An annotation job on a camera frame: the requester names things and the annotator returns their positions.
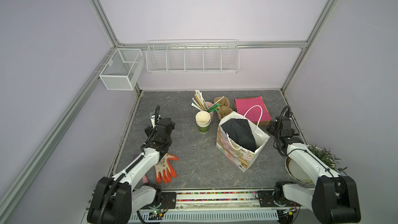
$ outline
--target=white bag handle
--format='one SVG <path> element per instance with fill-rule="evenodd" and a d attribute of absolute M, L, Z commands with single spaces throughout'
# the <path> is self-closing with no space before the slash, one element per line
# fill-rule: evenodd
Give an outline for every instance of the white bag handle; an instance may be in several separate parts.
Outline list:
<path fill-rule="evenodd" d="M 229 138 L 228 133 L 226 134 L 226 138 L 228 139 L 229 144 L 230 144 L 230 145 L 232 146 L 232 148 L 234 148 L 235 150 L 239 151 L 239 150 L 242 148 L 242 147 L 240 147 L 239 149 L 236 149 L 236 148 L 232 145 L 231 139 Z"/>
<path fill-rule="evenodd" d="M 257 121 L 257 127 L 258 127 L 258 124 L 260 123 L 260 119 L 261 119 L 261 117 L 263 116 L 263 109 L 262 109 L 261 106 L 255 105 L 255 106 L 250 107 L 249 110 L 248 110 L 248 111 L 245 113 L 245 115 L 243 115 L 243 116 L 246 117 L 246 114 L 247 114 L 253 107 L 260 107 L 260 109 L 261 109 L 260 118 L 259 118 L 258 121 Z"/>

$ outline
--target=pink paper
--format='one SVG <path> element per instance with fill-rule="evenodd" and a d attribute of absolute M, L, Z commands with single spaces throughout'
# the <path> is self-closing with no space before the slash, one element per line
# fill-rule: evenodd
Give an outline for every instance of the pink paper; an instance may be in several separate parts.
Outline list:
<path fill-rule="evenodd" d="M 264 105 L 263 98 L 261 96 L 256 97 L 256 98 L 250 98 L 250 99 L 235 99 L 235 104 L 236 104 L 236 111 L 240 115 L 245 115 L 247 110 L 250 109 L 250 107 L 259 105 L 263 109 L 263 116 L 261 117 L 260 121 L 268 121 L 271 120 L 271 116 L 268 113 L 266 106 Z M 251 122 L 258 122 L 258 118 L 260 117 L 261 110 L 260 107 L 253 107 L 246 115 L 246 117 L 251 121 Z"/>

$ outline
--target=wire mesh basket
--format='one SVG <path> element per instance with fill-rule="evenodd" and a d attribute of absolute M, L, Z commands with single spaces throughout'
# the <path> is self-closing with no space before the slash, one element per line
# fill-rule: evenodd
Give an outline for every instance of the wire mesh basket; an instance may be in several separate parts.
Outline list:
<path fill-rule="evenodd" d="M 150 73 L 238 72 L 238 42 L 149 45 L 147 71 Z"/>
<path fill-rule="evenodd" d="M 108 90 L 134 90 L 144 63 L 140 49 L 118 48 L 99 77 Z"/>

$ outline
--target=cardboard box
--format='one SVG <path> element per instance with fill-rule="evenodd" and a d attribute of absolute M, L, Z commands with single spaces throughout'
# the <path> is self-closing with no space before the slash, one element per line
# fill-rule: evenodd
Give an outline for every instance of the cardboard box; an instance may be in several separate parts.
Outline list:
<path fill-rule="evenodd" d="M 257 98 L 257 97 L 259 97 L 259 96 L 253 96 L 253 97 L 246 97 L 246 98 L 239 98 L 239 99 L 252 99 L 252 98 Z M 239 114 L 241 114 L 241 115 L 244 115 L 245 114 L 245 112 L 238 112 L 238 110 L 236 109 L 236 102 L 235 102 L 235 100 L 234 100 L 234 111 L 236 111 L 237 113 L 239 113 Z M 270 116 L 270 114 L 269 114 L 269 112 L 268 112 L 268 109 L 267 109 L 267 107 L 266 107 L 266 105 L 264 104 L 264 107 L 265 107 L 265 110 L 266 110 L 266 120 L 264 120 L 264 121 L 260 121 L 260 123 L 258 124 L 259 126 L 267 126 L 268 124 L 269 124 L 269 121 L 272 119 L 271 118 L 271 116 Z"/>

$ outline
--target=green paper cup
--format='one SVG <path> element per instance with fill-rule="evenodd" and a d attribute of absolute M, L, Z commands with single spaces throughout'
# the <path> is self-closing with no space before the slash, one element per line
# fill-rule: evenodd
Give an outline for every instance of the green paper cup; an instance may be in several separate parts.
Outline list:
<path fill-rule="evenodd" d="M 201 127 L 198 125 L 198 128 L 199 128 L 199 132 L 206 133 L 209 130 L 209 125 L 207 125 L 206 127 Z"/>
<path fill-rule="evenodd" d="M 210 113 L 206 111 L 200 111 L 196 114 L 195 119 L 199 128 L 199 132 L 206 133 L 209 130 L 209 125 L 211 122 Z"/>

